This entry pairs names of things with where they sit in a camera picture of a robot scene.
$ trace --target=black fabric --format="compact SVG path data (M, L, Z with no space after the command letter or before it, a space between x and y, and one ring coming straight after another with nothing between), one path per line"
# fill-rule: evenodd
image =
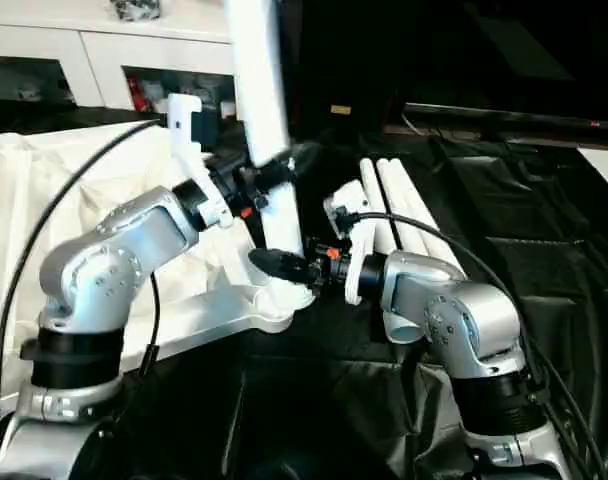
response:
M33 124L80 126L63 114L22 125ZM400 157L442 230L519 295L608 462L608 185L574 150L363 138L327 151L298 186L306 233L332 238L321 200L358 178L363 155ZM326 297L281 334L247 332L159 363L125 417L129 475L459 478L471 464L444 372L425 344L373 341L378 326L371 305Z

